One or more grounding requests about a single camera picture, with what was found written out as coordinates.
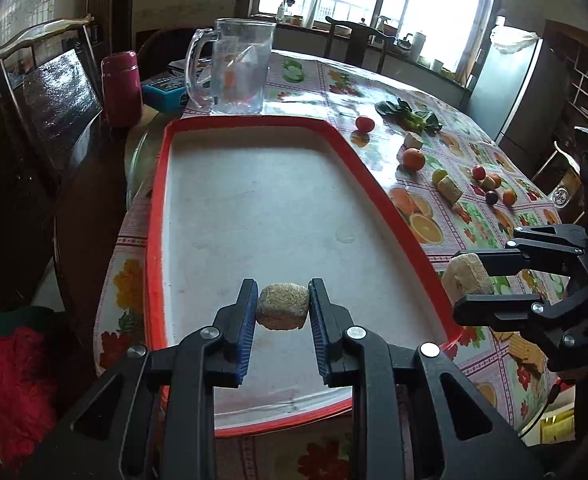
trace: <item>floral tablecloth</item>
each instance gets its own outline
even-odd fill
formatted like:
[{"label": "floral tablecloth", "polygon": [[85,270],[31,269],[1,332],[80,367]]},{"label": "floral tablecloth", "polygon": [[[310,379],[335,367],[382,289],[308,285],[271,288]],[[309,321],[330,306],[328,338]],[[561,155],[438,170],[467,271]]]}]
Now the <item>floral tablecloth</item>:
[{"label": "floral tablecloth", "polygon": [[[397,160],[406,131],[385,122],[374,108],[376,102],[395,102],[399,97],[414,110],[433,111],[443,124],[439,134],[423,134],[426,165],[416,174],[405,172]],[[183,117],[207,114],[188,106]],[[470,118],[390,78],[327,59],[274,51],[263,114],[308,116],[335,126],[388,192],[439,274],[459,250],[500,248],[515,226],[559,222],[545,195]],[[360,115],[376,123],[369,134],[355,131],[355,119]],[[160,145],[160,138],[146,142]],[[516,192],[512,208],[500,201],[494,207],[486,205],[484,192],[471,177],[476,164],[501,176],[499,195],[506,189]],[[438,168],[445,168],[464,192],[454,207],[430,182]],[[154,169],[150,164],[148,177],[126,215],[104,282],[94,329],[99,370],[109,367],[131,344],[143,341],[143,263]],[[559,276],[530,270],[492,281],[498,294],[534,292],[551,302],[562,298],[566,283]],[[465,328],[449,355],[517,430],[538,412],[552,384],[547,370],[539,374],[514,360],[508,353],[508,342],[497,341],[488,328]],[[345,446],[350,428],[347,418],[336,417],[269,438],[219,441],[219,476],[295,479],[319,478],[322,474],[325,479],[346,478]]]}]

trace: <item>bottle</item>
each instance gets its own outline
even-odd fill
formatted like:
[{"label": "bottle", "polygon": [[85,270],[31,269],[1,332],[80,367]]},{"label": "bottle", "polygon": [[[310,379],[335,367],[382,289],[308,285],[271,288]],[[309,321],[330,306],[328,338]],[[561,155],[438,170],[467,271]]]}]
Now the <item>bottle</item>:
[{"label": "bottle", "polygon": [[291,23],[292,22],[292,16],[294,15],[294,12],[292,11],[292,7],[296,2],[294,0],[285,0],[285,12],[284,12],[284,16],[283,16],[283,21],[285,23]]},{"label": "bottle", "polygon": [[285,1],[283,1],[283,3],[281,3],[279,5],[279,10],[276,13],[276,22],[277,23],[282,23],[283,22],[283,18],[285,17]]},{"label": "bottle", "polygon": [[104,110],[112,128],[129,128],[143,112],[138,62],[134,51],[107,56],[101,61]]}]

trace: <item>pitcher handle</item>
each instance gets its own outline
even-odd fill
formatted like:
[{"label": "pitcher handle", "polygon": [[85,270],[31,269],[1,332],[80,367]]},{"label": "pitcher handle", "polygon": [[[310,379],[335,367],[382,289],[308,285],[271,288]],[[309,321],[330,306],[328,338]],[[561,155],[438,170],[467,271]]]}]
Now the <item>pitcher handle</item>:
[{"label": "pitcher handle", "polygon": [[197,85],[196,63],[199,60],[203,45],[208,41],[216,40],[218,40],[218,32],[214,32],[211,28],[198,28],[194,32],[187,54],[185,54],[185,86],[187,87],[187,94],[201,108],[211,105],[214,98]]}]

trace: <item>windowsill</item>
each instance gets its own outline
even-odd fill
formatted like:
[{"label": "windowsill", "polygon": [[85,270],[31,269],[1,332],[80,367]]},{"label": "windowsill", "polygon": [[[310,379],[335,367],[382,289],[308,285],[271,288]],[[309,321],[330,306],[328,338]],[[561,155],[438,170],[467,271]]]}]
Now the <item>windowsill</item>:
[{"label": "windowsill", "polygon": [[[327,35],[328,35],[328,31],[327,30],[323,30],[323,29],[320,29],[320,28],[305,28],[305,27],[301,27],[299,25],[292,25],[291,23],[277,23],[276,26],[277,27],[281,27],[281,28],[288,28],[290,30],[298,30],[298,31],[301,31],[301,32],[307,32],[309,34],[316,34],[318,36],[326,36],[327,37]],[[344,40],[344,41],[348,41],[349,40],[349,37],[347,37],[347,36],[341,36],[339,34],[335,34],[334,37],[337,40]],[[370,45],[370,44],[368,45],[368,48],[370,48],[372,50],[379,50],[379,51],[381,50],[380,47],[375,46],[375,45]],[[465,86],[461,85],[457,81],[454,81],[454,80],[452,80],[452,79],[450,79],[448,77],[445,77],[443,74],[438,74],[438,73],[434,72],[433,70],[429,69],[426,66],[423,66],[421,64],[414,63],[414,62],[408,60],[405,56],[403,56],[400,53],[400,49],[398,49],[396,46],[390,46],[390,47],[388,47],[387,56],[394,57],[394,58],[396,58],[399,61],[402,61],[404,63],[410,64],[410,65],[413,65],[415,67],[418,67],[418,68],[420,68],[422,70],[425,70],[425,71],[429,72],[430,74],[432,74],[434,77],[438,77],[439,79],[442,79],[443,81],[445,81],[447,83],[450,83],[451,85],[454,85],[457,88],[459,88],[461,90],[464,90],[465,92],[470,93],[470,91],[469,91],[468,88],[466,88]]]}]

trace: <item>white tray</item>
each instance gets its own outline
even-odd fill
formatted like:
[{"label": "white tray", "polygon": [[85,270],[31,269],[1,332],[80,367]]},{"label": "white tray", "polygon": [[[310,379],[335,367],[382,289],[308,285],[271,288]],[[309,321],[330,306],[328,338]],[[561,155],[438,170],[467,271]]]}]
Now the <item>white tray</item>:
[{"label": "white tray", "polygon": [[[292,125],[258,125],[266,122]],[[256,125],[216,127],[224,124]],[[186,128],[198,129],[181,131]],[[446,341],[434,295],[445,298],[446,305],[439,300],[441,317],[451,317],[451,307],[436,273],[393,206],[399,223],[390,225],[373,202],[380,196],[372,199],[364,190],[363,178],[369,176],[370,187],[375,182],[371,175],[359,170],[358,180],[345,157],[352,167],[354,160],[362,165],[321,121],[216,117],[171,123],[152,196],[148,343],[176,345],[211,324],[220,307],[236,301],[244,278],[255,279],[259,290],[322,278],[333,303],[386,341],[410,348]],[[409,238],[405,248],[399,237]],[[432,278],[417,274],[417,254],[434,276],[431,288],[442,296],[426,293],[421,280]],[[350,399],[350,388],[324,386],[309,319],[288,332],[257,325],[242,386],[215,390],[215,427],[218,435],[289,427],[345,410]]]}]

